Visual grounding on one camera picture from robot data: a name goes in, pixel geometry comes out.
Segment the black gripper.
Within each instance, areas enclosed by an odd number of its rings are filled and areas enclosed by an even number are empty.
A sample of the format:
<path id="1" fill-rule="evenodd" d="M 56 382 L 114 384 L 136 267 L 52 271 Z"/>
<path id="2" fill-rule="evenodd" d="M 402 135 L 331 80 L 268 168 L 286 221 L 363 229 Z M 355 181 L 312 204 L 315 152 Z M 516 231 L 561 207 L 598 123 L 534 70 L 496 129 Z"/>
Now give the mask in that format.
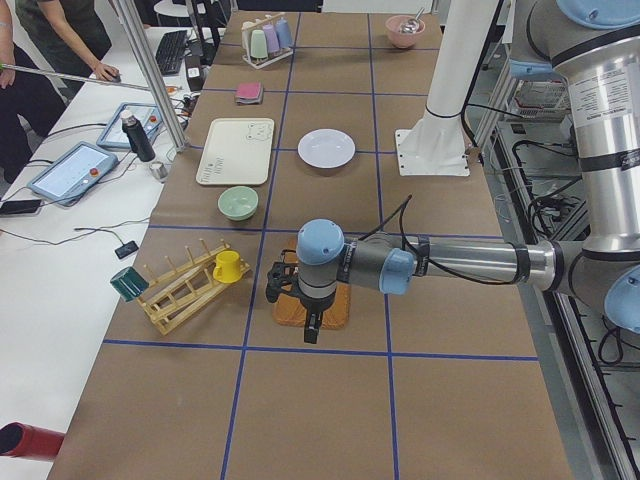
<path id="1" fill-rule="evenodd" d="M 334 303 L 334 294 L 313 298 L 303 294 L 300 298 L 301 305 L 306 309 L 306 319 L 304 326 L 304 342 L 316 344 L 322 324 L 323 314 Z"/>

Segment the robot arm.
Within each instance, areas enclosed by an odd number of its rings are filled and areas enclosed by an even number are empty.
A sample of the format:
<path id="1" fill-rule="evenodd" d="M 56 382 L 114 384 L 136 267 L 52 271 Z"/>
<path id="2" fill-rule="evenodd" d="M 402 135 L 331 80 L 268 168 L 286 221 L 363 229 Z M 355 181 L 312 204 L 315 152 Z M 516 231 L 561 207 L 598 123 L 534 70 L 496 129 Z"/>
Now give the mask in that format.
<path id="1" fill-rule="evenodd" d="M 521 1 L 511 71 L 553 71 L 570 106 L 590 233 L 535 245 L 439 242 L 373 232 L 347 240 L 334 222 L 299 231 L 292 290 L 316 341 L 339 283 L 403 294 L 414 277 L 489 285 L 530 283 L 580 299 L 614 325 L 639 328 L 639 5 L 635 1 Z"/>

